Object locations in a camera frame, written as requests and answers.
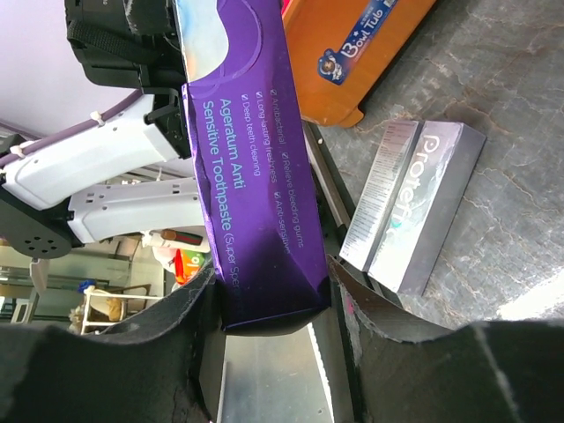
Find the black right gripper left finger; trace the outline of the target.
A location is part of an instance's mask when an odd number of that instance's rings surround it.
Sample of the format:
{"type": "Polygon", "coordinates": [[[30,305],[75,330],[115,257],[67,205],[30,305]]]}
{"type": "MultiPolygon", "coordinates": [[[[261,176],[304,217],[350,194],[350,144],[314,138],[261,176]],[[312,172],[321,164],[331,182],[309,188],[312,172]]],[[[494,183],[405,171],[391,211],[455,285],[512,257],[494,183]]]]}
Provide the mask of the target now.
{"type": "Polygon", "coordinates": [[[211,422],[225,351],[214,269],[97,335],[1,327],[4,422],[211,422]]]}

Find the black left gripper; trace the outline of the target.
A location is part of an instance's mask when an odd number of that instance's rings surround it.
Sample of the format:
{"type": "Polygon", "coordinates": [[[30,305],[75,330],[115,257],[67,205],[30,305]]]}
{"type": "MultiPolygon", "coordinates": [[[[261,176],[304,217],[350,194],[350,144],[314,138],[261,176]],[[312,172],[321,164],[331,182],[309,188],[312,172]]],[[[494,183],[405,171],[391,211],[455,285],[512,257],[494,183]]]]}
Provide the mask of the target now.
{"type": "Polygon", "coordinates": [[[179,90],[186,83],[176,1],[69,0],[67,41],[96,85],[179,90]]]}

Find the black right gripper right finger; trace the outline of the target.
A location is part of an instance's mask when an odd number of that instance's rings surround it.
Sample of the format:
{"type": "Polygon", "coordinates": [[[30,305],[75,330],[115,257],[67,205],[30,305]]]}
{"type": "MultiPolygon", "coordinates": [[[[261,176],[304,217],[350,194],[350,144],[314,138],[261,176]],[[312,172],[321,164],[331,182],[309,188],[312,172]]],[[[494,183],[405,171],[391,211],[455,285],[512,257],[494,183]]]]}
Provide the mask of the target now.
{"type": "Polygon", "coordinates": [[[560,422],[563,323],[430,323],[328,261],[338,422],[560,422]]]}

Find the purple toothpaste box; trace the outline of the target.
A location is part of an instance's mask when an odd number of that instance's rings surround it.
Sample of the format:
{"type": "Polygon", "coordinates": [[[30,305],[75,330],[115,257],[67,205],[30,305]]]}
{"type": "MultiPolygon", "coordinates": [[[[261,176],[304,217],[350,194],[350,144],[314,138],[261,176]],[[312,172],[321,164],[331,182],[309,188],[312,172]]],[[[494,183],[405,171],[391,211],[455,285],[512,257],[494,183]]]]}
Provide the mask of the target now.
{"type": "Polygon", "coordinates": [[[223,329],[298,330],[330,286],[281,5],[179,1],[175,20],[223,329]]]}

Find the silver Protefix toothpaste box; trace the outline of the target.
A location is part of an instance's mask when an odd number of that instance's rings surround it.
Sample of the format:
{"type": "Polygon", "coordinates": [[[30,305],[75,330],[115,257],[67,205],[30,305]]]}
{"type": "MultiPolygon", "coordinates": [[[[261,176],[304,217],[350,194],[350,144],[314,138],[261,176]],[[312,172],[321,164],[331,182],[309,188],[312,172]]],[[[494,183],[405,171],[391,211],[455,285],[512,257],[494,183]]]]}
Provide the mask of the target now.
{"type": "Polygon", "coordinates": [[[421,295],[486,136],[463,122],[424,122],[368,269],[394,293],[421,295]]]}

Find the silver plain toothpaste box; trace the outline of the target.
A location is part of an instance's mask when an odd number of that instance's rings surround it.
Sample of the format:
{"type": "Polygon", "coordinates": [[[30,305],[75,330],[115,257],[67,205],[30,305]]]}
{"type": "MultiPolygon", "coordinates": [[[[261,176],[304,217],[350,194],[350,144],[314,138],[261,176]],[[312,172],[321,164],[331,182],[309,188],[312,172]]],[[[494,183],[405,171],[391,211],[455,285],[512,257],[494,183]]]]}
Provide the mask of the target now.
{"type": "Polygon", "coordinates": [[[339,252],[342,259],[359,271],[366,271],[374,258],[399,180],[421,128],[421,122],[395,121],[384,131],[339,252]]]}

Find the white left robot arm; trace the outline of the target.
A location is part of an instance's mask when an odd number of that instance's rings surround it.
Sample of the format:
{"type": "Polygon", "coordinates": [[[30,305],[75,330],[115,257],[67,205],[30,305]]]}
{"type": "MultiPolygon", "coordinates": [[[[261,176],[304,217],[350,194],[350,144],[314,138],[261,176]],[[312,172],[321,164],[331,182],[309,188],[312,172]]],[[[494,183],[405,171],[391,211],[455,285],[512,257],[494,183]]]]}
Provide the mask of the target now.
{"type": "Polygon", "coordinates": [[[210,244],[191,161],[179,3],[69,1],[67,40],[87,78],[128,96],[56,134],[1,150],[1,236],[35,262],[121,235],[210,244]]]}

